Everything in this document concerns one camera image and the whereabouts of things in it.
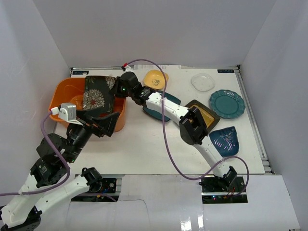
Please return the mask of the black floral square plate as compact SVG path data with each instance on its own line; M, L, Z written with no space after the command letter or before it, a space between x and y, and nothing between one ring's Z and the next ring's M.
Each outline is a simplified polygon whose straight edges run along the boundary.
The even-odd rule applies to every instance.
M105 114L113 112L115 97L110 93L116 82L113 76L86 76L82 109L102 109Z

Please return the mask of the teal square plate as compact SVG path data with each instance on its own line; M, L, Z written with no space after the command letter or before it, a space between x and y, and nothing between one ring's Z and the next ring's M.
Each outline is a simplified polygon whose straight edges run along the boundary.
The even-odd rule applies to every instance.
M164 96L165 96L168 100L172 101L173 103L176 103L176 104L178 104L178 105L181 104L181 100L180 100L179 98L173 96L172 94L169 94L169 93L166 92L166 93L164 94ZM148 108L146 108L146 107L143 107L142 109L143 109L143 111L144 111L147 115L149 115L150 117L162 121L162 118L163 118L163 117L162 117L162 114L161 114L161 113L159 113L159 112L157 112L157 111L155 111L155 110L152 110L152 109L148 109Z

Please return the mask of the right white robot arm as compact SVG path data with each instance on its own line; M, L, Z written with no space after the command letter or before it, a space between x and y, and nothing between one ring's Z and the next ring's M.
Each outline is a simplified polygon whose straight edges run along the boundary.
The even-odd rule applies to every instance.
M156 90L143 86L133 72L116 77L111 92L118 98L130 97L136 104L157 111L170 118L180 129L180 137L193 146L211 167L218 188L223 192L235 186L237 172L223 160L212 143L200 110L178 105Z

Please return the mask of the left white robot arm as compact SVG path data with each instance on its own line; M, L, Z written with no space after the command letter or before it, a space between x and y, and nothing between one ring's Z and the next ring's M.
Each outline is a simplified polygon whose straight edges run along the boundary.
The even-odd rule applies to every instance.
M79 156L92 135L111 136L115 130L118 112L101 117L100 109L77 111L55 107L45 116L59 115L69 126L67 137L55 133L47 134L42 121L40 128L44 136L37 147L39 159L32 166L19 192L10 192L12 200L0 208L3 231L33 231L41 223L41 216L65 200L76 196L100 196L110 200L113 190L96 168L83 168L73 181L69 167Z

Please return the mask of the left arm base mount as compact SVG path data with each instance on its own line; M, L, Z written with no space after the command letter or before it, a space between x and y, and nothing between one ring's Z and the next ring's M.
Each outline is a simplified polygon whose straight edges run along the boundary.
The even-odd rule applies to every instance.
M103 178L100 188L90 188L71 199L71 202L117 202L121 191L121 179Z

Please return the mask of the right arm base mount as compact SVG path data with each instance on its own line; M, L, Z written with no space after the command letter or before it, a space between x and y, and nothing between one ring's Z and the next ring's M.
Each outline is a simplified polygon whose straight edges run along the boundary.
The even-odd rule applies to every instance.
M215 204L245 204L248 203L246 190L238 194L245 186L243 177L236 177L229 188L223 188L214 177L206 177L199 181L201 186L202 203Z

